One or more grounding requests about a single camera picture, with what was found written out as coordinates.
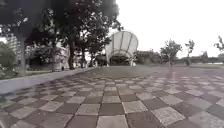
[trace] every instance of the walkway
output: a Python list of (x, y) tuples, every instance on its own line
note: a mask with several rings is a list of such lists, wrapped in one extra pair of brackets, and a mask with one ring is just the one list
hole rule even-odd
[(1, 96), (4, 128), (223, 128), (224, 72), (110, 67)]

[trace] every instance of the white sky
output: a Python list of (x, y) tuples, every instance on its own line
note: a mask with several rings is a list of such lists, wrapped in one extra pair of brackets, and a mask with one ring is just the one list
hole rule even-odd
[[(192, 55), (208, 51), (220, 52), (213, 45), (218, 36), (224, 38), (224, 0), (116, 0), (120, 8), (119, 21), (125, 30), (139, 39), (139, 50), (159, 51), (164, 41), (184, 44), (194, 40)], [(186, 56), (186, 48), (178, 57)]]

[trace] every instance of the foliage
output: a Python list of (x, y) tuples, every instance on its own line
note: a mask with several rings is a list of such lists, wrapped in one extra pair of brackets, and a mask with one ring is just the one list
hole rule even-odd
[[(53, 49), (51, 47), (39, 46), (34, 48), (34, 50), (32, 50), (27, 57), (29, 65), (43, 66), (46, 64), (53, 63), (52, 52), (53, 52)], [(57, 54), (60, 54), (60, 49), (56, 49), (56, 55)]]
[(208, 52), (207, 51), (202, 51), (201, 59), (203, 63), (208, 62)]
[(191, 63), (189, 56), (194, 50), (194, 45), (195, 45), (195, 43), (193, 40), (189, 40), (189, 42), (185, 44), (185, 46), (187, 47), (187, 62), (186, 62), (187, 66), (189, 66)]
[(126, 56), (112, 56), (110, 59), (110, 65), (120, 66), (120, 65), (130, 65), (128, 57)]
[(8, 0), (0, 16), (3, 33), (25, 37), (27, 45), (46, 45), (55, 50), (57, 42), (69, 45), (69, 66), (73, 69), (74, 52), (95, 54), (108, 43), (109, 29), (121, 30), (115, 0)]
[(7, 44), (0, 42), (0, 67), (12, 68), (15, 65), (16, 55)]
[(182, 46), (177, 44), (174, 40), (165, 41), (165, 46), (160, 49), (160, 53), (163, 59), (163, 62), (170, 62), (173, 64), (174, 59), (179, 51), (182, 50)]
[(215, 43), (214, 46), (215, 46), (216, 48), (218, 48), (219, 51), (223, 51), (223, 50), (224, 50), (224, 43), (223, 43), (223, 41), (222, 41), (222, 37), (219, 36), (218, 38), (219, 38), (219, 43)]
[(136, 57), (135, 62), (138, 64), (161, 63), (160, 54), (158, 52), (154, 52), (153, 49), (149, 51), (137, 51), (135, 53), (135, 57)]
[(219, 59), (222, 63), (224, 63), (224, 53), (219, 54), (219, 55), (218, 55), (218, 59)]

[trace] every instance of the tree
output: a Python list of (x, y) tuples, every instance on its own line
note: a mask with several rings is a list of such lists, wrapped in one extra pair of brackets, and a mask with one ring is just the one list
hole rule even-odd
[(168, 59), (170, 64), (173, 64), (173, 61), (179, 51), (182, 51), (182, 46), (175, 43), (174, 40), (165, 41), (165, 47), (161, 48), (161, 56), (163, 59)]
[(203, 63), (207, 63), (208, 61), (208, 52), (207, 51), (202, 51), (201, 59)]
[(15, 65), (16, 55), (7, 44), (0, 42), (0, 67), (11, 69)]
[(185, 44), (185, 46), (187, 47), (187, 66), (189, 66), (191, 63), (189, 56), (194, 50), (194, 45), (195, 43), (193, 40), (189, 40), (189, 42)]
[(5, 0), (0, 5), (1, 35), (13, 34), (20, 41), (21, 74), (25, 75), (24, 41), (32, 29), (41, 21), (41, 12), (45, 8), (46, 0)]
[(224, 53), (220, 53), (218, 59), (224, 64)]
[(4, 12), (0, 16), (11, 17), (7, 22), (4, 20), (0, 23), (3, 32), (9, 33), (10, 30), (16, 36), (19, 33), (18, 37), (23, 39), (31, 33), (26, 42), (45, 43), (47, 46), (52, 45), (53, 49), (57, 42), (61, 42), (63, 46), (68, 45), (70, 69), (74, 69), (74, 51), (81, 49), (85, 53), (92, 46), (89, 45), (89, 39), (94, 37), (98, 43), (104, 44), (102, 41), (106, 40), (110, 28), (122, 29), (117, 21), (118, 6), (115, 0), (18, 0), (15, 5), (13, 0), (8, 1), (4, 10), (0, 10)]
[(214, 46), (215, 46), (216, 48), (218, 48), (219, 51), (222, 52), (222, 51), (224, 50), (224, 43), (223, 43), (223, 41), (222, 41), (222, 37), (221, 37), (221, 36), (219, 36), (218, 38), (219, 38), (219, 43), (215, 43)]
[(75, 50), (82, 53), (83, 67), (85, 52), (90, 47), (100, 50), (100, 46), (107, 42), (105, 40), (110, 28), (122, 29), (117, 21), (118, 6), (115, 0), (78, 0), (74, 3), (70, 0), (56, 1), (53, 4), (54, 20), (62, 26), (60, 34), (65, 39), (63, 46), (68, 45), (70, 48), (70, 69), (74, 68)]

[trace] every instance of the checkered paving tile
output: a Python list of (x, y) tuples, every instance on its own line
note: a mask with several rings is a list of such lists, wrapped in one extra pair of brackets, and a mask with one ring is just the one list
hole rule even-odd
[(0, 108), (11, 128), (221, 128), (224, 79), (89, 72), (1, 95)]

